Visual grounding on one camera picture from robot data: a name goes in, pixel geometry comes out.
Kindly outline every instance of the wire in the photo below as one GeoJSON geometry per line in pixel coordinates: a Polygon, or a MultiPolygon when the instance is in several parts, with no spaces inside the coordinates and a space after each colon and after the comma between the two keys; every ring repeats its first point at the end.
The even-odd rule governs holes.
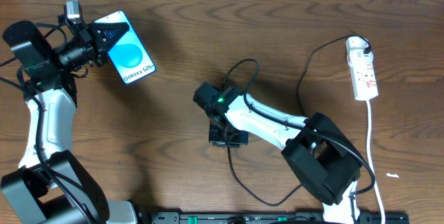
{"type": "Polygon", "coordinates": [[[56,31],[56,29],[55,28],[51,28],[51,30],[49,30],[43,37],[44,38],[47,38],[48,36],[50,36],[53,32],[55,32],[56,31]]]}
{"type": "MultiPolygon", "coordinates": [[[[254,62],[257,65],[257,69],[259,69],[259,63],[252,59],[252,58],[246,58],[244,60],[239,61],[237,64],[235,64],[225,75],[225,78],[223,79],[222,82],[222,86],[221,86],[221,91],[223,91],[223,88],[225,87],[225,83],[227,82],[228,76],[234,71],[234,69],[236,69],[240,64],[244,63],[244,62],[254,62]]],[[[261,198],[259,198],[258,196],[256,196],[250,189],[248,189],[242,182],[241,180],[237,177],[236,173],[234,172],[234,168],[233,168],[233,164],[232,164],[232,160],[231,160],[231,152],[230,152],[230,147],[227,147],[227,151],[228,151],[228,164],[230,165],[230,170],[231,170],[231,174],[233,175],[234,180],[243,188],[245,189],[245,191],[247,191],[254,199],[258,200],[259,202],[261,202],[264,205],[267,205],[269,207],[277,207],[279,205],[281,205],[282,203],[285,203],[285,201],[287,201],[290,196],[292,196],[299,188],[301,188],[301,184],[299,184],[298,186],[296,186],[292,191],[290,191],[290,193],[285,196],[280,202],[278,203],[268,203],[265,200],[262,200],[261,198]]]]}
{"type": "Polygon", "coordinates": [[[8,80],[5,78],[0,77],[0,81],[5,82],[9,85],[12,85],[13,87],[21,90],[25,95],[29,96],[34,102],[35,104],[37,104],[37,109],[38,109],[38,119],[37,119],[37,132],[35,135],[35,145],[34,145],[34,149],[37,153],[37,158],[40,162],[40,164],[42,164],[42,168],[44,170],[44,172],[54,181],[54,183],[60,187],[60,189],[62,189],[63,193],[67,196],[68,199],[70,199],[72,201],[73,204],[75,204],[75,206],[79,209],[79,211],[82,213],[82,215],[85,217],[85,219],[88,221],[88,223],[95,223],[96,221],[93,221],[93,217],[90,216],[89,212],[85,209],[87,209],[87,207],[85,206],[85,208],[83,209],[82,204],[76,199],[76,197],[70,192],[70,190],[68,190],[68,188],[66,188],[66,186],[54,175],[54,171],[49,168],[49,166],[46,164],[46,162],[43,160],[43,156],[42,156],[42,147],[40,146],[40,144],[42,143],[42,141],[40,140],[42,137],[42,123],[43,123],[43,116],[44,116],[44,108],[42,106],[42,104],[36,99],[35,96],[30,95],[25,88],[23,88],[22,86],[8,80]]]}
{"type": "Polygon", "coordinates": [[[242,182],[241,180],[239,180],[239,178],[237,177],[236,173],[234,172],[233,169],[233,164],[231,161],[231,151],[230,151],[230,147],[227,147],[227,151],[228,151],[228,163],[230,164],[230,170],[231,170],[231,174],[234,177],[234,180],[241,185],[241,187],[243,189],[245,189],[245,191],[247,191],[254,199],[258,200],[259,202],[261,202],[262,204],[269,206],[269,207],[277,207],[280,206],[282,203],[285,203],[286,200],[288,200],[299,188],[302,187],[301,184],[299,184],[297,187],[295,187],[293,190],[290,191],[290,193],[285,196],[280,202],[278,203],[268,203],[265,200],[262,200],[261,198],[257,197],[252,191],[250,191],[250,189],[248,189],[242,182]]]}
{"type": "Polygon", "coordinates": [[[9,64],[10,62],[15,61],[16,59],[17,59],[17,57],[10,58],[9,60],[6,60],[5,62],[2,62],[0,64],[0,67],[4,67],[5,65],[9,64]]]}
{"type": "MultiPolygon", "coordinates": [[[[375,169],[373,168],[373,160],[372,160],[372,153],[371,153],[371,133],[372,133],[372,109],[370,107],[370,101],[367,100],[367,117],[368,117],[368,127],[367,127],[367,160],[368,164],[370,165],[370,168],[372,169],[373,173],[375,172],[375,169]]],[[[375,182],[375,194],[377,199],[377,204],[379,205],[379,210],[381,211],[381,224],[385,224],[386,222],[386,214],[384,211],[384,206],[382,204],[381,194],[379,193],[379,187],[377,186],[377,183],[375,182]]]]}
{"type": "Polygon", "coordinates": [[[354,224],[357,224],[356,214],[355,214],[355,200],[356,196],[348,196],[350,199],[350,208],[352,210],[352,220],[354,224]]]}
{"type": "Polygon", "coordinates": [[[335,39],[335,40],[332,40],[332,41],[330,41],[330,42],[328,42],[328,43],[326,43],[326,44],[323,44],[323,45],[321,45],[320,47],[314,49],[314,51],[310,54],[310,56],[309,56],[309,58],[308,58],[307,66],[305,67],[305,71],[304,71],[304,73],[302,74],[302,76],[299,78],[298,85],[296,86],[296,100],[298,101],[299,108],[300,108],[300,110],[301,110],[301,112],[302,112],[302,114],[303,114],[304,116],[307,116],[307,115],[305,114],[305,111],[304,111],[304,109],[303,109],[303,107],[302,107],[302,103],[300,102],[300,97],[299,97],[299,87],[300,87],[300,84],[301,84],[302,80],[303,80],[304,77],[305,77],[305,74],[307,74],[308,67],[309,67],[310,62],[311,62],[311,58],[313,57],[313,55],[315,54],[315,52],[321,50],[322,48],[326,47],[327,45],[329,45],[329,44],[333,44],[333,43],[335,43],[335,42],[337,42],[337,41],[339,41],[339,40],[343,40],[343,39],[345,39],[345,38],[349,38],[349,37],[360,37],[365,43],[368,44],[368,47],[366,47],[366,48],[364,49],[364,53],[367,54],[367,53],[370,53],[370,52],[371,52],[371,45],[370,45],[370,42],[368,42],[368,41],[367,41],[365,38],[363,38],[362,36],[360,36],[360,35],[355,35],[355,34],[346,35],[346,36],[343,36],[343,37],[337,38],[337,39],[335,39]]]}

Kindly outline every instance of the robotic arm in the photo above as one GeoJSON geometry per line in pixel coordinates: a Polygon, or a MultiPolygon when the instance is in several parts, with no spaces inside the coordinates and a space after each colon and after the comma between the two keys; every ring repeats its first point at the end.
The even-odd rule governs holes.
{"type": "MultiPolygon", "coordinates": [[[[244,100],[244,92],[234,86],[220,92],[210,84],[203,83],[195,91],[193,100],[211,120],[211,143],[215,146],[240,147],[248,143],[248,132],[261,137],[282,150],[282,156],[301,184],[324,204],[326,221],[353,223],[348,196],[350,191],[355,190],[361,164],[343,146],[360,158],[362,156],[328,117],[321,113],[315,113],[311,118],[292,116],[266,106],[247,94],[249,106],[244,100]],[[302,131],[304,129],[338,137],[341,145],[326,142],[302,131]],[[314,157],[312,149],[323,142],[326,142],[326,147],[318,157],[314,157]],[[334,213],[334,217],[328,219],[331,213],[334,213]]],[[[355,204],[354,208],[358,216],[359,210],[355,204]]]]}
{"type": "Polygon", "coordinates": [[[95,63],[100,67],[107,63],[108,51],[128,31],[129,25],[86,24],[78,1],[68,1],[58,21],[58,26],[19,21],[3,34],[22,64],[17,78],[25,89],[31,125],[19,169],[2,177],[1,190],[22,223],[145,223],[130,202],[107,200],[100,186],[71,153],[71,127],[77,104],[74,78],[78,77],[72,72],[85,64],[95,63]],[[53,49],[37,26],[61,32],[60,27],[66,26],[73,38],[66,42],[62,32],[65,43],[53,49]],[[30,77],[26,82],[22,71],[30,77]],[[47,173],[48,168],[40,159],[62,185],[47,173]],[[65,187],[72,196],[61,195],[42,203],[39,198],[56,186],[65,187]]]}

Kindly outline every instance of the power strip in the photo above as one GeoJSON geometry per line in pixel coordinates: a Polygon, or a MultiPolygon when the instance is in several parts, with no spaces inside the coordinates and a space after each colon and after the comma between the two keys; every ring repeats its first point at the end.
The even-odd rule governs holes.
{"type": "Polygon", "coordinates": [[[358,101],[367,101],[378,95],[373,52],[364,53],[368,44],[360,37],[349,37],[347,47],[347,63],[352,75],[353,92],[358,101]]]}

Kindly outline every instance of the phone screen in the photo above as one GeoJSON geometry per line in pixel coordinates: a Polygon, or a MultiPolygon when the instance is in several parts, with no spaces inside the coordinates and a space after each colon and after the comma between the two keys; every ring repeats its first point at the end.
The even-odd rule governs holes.
{"type": "Polygon", "coordinates": [[[122,10],[114,12],[96,23],[121,23],[126,22],[130,29],[123,37],[108,51],[108,55],[117,72],[125,84],[130,84],[144,78],[156,71],[154,62],[140,41],[130,21],[122,10]]]}

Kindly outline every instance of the wooden table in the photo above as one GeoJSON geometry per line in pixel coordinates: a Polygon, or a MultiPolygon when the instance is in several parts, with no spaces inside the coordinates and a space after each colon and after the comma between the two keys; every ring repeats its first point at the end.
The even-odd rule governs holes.
{"type": "MultiPolygon", "coordinates": [[[[15,21],[55,24],[66,0],[0,0],[0,30],[15,21]]],[[[220,85],[243,58],[261,70],[251,94],[300,114],[295,88],[308,55],[342,35],[369,39],[379,96],[373,106],[373,158],[387,211],[412,223],[444,221],[444,0],[80,0],[92,21],[124,10],[157,65],[157,73],[125,86],[111,64],[77,80],[74,154],[113,200],[133,199],[150,211],[294,212],[321,209],[304,189],[277,208],[251,198],[233,180],[227,151],[207,141],[208,118],[192,101],[207,81],[220,85]],[[387,177],[396,173],[397,178],[387,177]]],[[[51,36],[55,46],[62,38],[51,36]]],[[[0,60],[12,56],[0,42],[0,60]]],[[[15,62],[0,74],[15,79],[15,62]]],[[[232,75],[243,87],[253,72],[232,75]]],[[[0,174],[17,169],[28,136],[21,92],[0,83],[0,174]]],[[[345,44],[317,53],[301,87],[308,114],[329,116],[365,156],[366,104],[354,100],[345,44]]],[[[280,152],[258,138],[233,151],[241,180],[277,202],[298,184],[280,152]]],[[[361,172],[359,186],[367,186],[361,172]]],[[[373,191],[358,197],[378,211],[373,191]]],[[[0,196],[0,223],[17,217],[0,196]]]]}

